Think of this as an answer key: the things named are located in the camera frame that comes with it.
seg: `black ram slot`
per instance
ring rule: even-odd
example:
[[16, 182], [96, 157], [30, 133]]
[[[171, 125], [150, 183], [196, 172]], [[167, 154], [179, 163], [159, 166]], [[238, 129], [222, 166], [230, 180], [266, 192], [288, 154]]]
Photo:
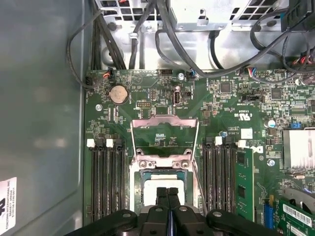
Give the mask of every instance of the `black ram slot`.
[[125, 146], [95, 147], [92, 152], [92, 222], [125, 208]]
[[104, 147], [95, 147], [92, 152], [92, 222], [100, 219], [103, 216], [103, 179], [104, 170], [101, 168], [106, 157]]
[[235, 212], [235, 160], [233, 146], [203, 144], [203, 189], [208, 211]]
[[203, 157], [203, 194], [205, 196], [205, 202], [207, 209], [213, 209], [213, 202], [212, 202], [212, 191], [213, 183], [211, 178], [211, 173], [209, 170], [211, 169], [211, 160], [210, 160], [210, 146], [203, 145], [202, 147], [202, 157]]

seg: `motherboard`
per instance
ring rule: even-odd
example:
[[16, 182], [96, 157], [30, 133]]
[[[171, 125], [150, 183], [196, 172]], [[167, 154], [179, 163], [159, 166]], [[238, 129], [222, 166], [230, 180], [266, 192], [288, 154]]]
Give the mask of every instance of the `motherboard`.
[[[87, 83], [107, 73], [89, 71]], [[240, 71], [113, 71], [85, 97], [84, 224], [140, 213], [160, 186], [203, 214], [224, 209], [283, 235], [315, 235], [315, 205], [301, 204], [315, 193], [314, 126], [315, 85], [302, 76], [270, 85]]]

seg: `green circuit board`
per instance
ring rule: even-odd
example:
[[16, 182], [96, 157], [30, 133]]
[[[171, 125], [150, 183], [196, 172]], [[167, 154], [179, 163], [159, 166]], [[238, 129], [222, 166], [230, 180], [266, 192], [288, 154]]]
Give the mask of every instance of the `green circuit board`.
[[[89, 71], [87, 76], [95, 80], [105, 73]], [[111, 79], [86, 92], [85, 225], [130, 207], [129, 166], [134, 156], [130, 122], [156, 115], [199, 121], [195, 159], [208, 210], [223, 208], [264, 224], [270, 195], [278, 197], [285, 187], [315, 191], [313, 167], [303, 169], [303, 178], [289, 172], [292, 167], [285, 162], [283, 142], [284, 130], [314, 126], [315, 86], [304, 86], [298, 78], [267, 85], [238, 73], [208, 79], [183, 72], [185, 79], [180, 80], [179, 73], [114, 71]], [[256, 76], [281, 80], [285, 71], [257, 71]], [[133, 132], [137, 148], [145, 154], [168, 156], [193, 148], [196, 129], [166, 123]], [[222, 145], [216, 143], [218, 136], [223, 137]], [[95, 147], [87, 147], [88, 140], [94, 140]], [[106, 148], [107, 140], [113, 142], [111, 149]], [[177, 173], [181, 174], [192, 181], [190, 173]], [[140, 178], [137, 173], [134, 210], [138, 213]], [[189, 184], [185, 193], [186, 203], [194, 204]], [[197, 207], [203, 210], [201, 199]]]

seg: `screw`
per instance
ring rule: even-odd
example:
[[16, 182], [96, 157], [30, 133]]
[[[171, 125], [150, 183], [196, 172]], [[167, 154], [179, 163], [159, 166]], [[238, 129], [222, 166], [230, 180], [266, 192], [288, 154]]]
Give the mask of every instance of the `screw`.
[[182, 161], [182, 163], [181, 163], [181, 167], [182, 167], [183, 169], [188, 168], [188, 166], [189, 166], [188, 161]]
[[267, 161], [267, 165], [268, 166], [274, 166], [276, 164], [276, 162], [273, 160], [273, 159], [269, 159], [268, 161]]
[[184, 80], [184, 78], [185, 78], [184, 73], [179, 73], [179, 74], [177, 75], [177, 79], [179, 79], [179, 80]]
[[139, 162], [139, 166], [140, 166], [140, 168], [146, 168], [147, 167], [147, 163], [145, 161], [140, 161]]
[[221, 217], [222, 216], [222, 214], [220, 212], [217, 212], [217, 211], [213, 212], [213, 215], [215, 217]]
[[152, 32], [152, 26], [147, 26], [146, 30], [147, 30], [147, 32]]
[[181, 206], [181, 207], [179, 208], [179, 210], [180, 210], [180, 211], [187, 211], [188, 209], [187, 209], [187, 207]]
[[97, 110], [98, 112], [100, 112], [103, 109], [103, 106], [101, 104], [97, 104], [95, 106], [95, 110]]

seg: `small black chip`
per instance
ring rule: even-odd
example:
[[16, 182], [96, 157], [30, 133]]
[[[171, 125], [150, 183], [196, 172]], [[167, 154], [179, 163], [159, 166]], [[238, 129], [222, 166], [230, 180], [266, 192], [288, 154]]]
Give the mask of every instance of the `small black chip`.
[[242, 152], [237, 153], [237, 163], [245, 165], [245, 153]]
[[311, 101], [311, 112], [315, 113], [315, 100]]
[[221, 83], [221, 92], [224, 92], [224, 93], [232, 92], [231, 83], [229, 83], [229, 82]]
[[238, 196], [240, 196], [241, 198], [245, 198], [245, 188], [242, 186], [237, 186], [237, 194]]
[[273, 88], [271, 89], [271, 99], [281, 99], [282, 98], [282, 89]]

